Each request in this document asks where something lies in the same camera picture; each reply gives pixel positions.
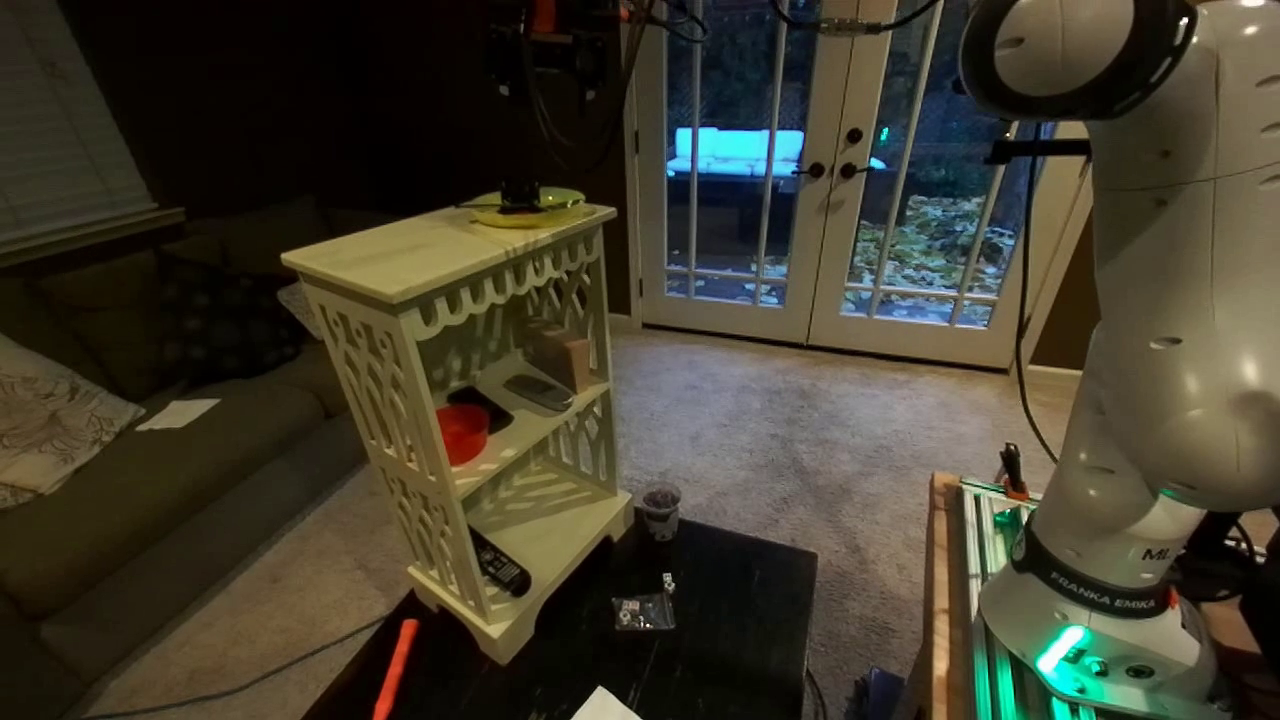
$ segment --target shelf cabinet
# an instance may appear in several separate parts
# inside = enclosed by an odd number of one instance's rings
[[[551,228],[479,228],[465,209],[442,209],[284,253],[411,549],[415,596],[465,619],[498,665],[528,644],[537,610],[575,565],[634,522],[609,383],[612,214],[593,205]],[[532,373],[520,352],[528,331],[548,327],[593,347],[593,380],[563,410],[503,386]],[[437,429],[437,408],[457,386],[479,386],[514,410],[470,465],[450,465]],[[472,530],[532,577],[526,596],[479,573]]]

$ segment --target red object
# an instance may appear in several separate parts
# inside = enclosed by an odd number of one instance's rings
[[[532,35],[561,31],[561,0],[532,0]]]
[[[400,681],[403,681],[403,665],[407,665],[411,640],[415,640],[415,615],[403,615],[391,665],[383,673],[383,687],[378,690],[378,705],[372,705],[372,720],[389,720],[397,710],[397,694],[400,694]]]
[[[437,408],[437,424],[450,465],[470,465],[490,445],[490,408],[479,403],[445,403]]]

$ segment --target window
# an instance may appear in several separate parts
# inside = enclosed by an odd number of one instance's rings
[[[0,256],[171,224],[51,0],[0,2]]]

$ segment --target french door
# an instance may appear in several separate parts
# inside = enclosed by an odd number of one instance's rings
[[[647,325],[1005,368],[1035,264],[1087,214],[1079,158],[983,162],[1008,124],[961,91],[970,0],[884,35],[791,31],[774,0],[687,0],[636,76]],[[826,15],[892,21],[896,0]]]

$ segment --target beige carpet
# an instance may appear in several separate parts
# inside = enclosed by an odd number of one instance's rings
[[[1062,438],[1071,390],[1033,390]],[[1049,461],[997,373],[892,362],[683,331],[616,331],[620,468],[628,489],[671,478],[683,517],[819,556],[807,669],[831,715],[851,681],[910,673],[921,644],[925,491],[937,468],[993,476],[1005,438],[1033,483]],[[403,545],[355,470],[279,545],[129,665],[94,705],[129,710],[238,687],[389,610]],[[250,690],[157,715],[304,715],[366,636]]]

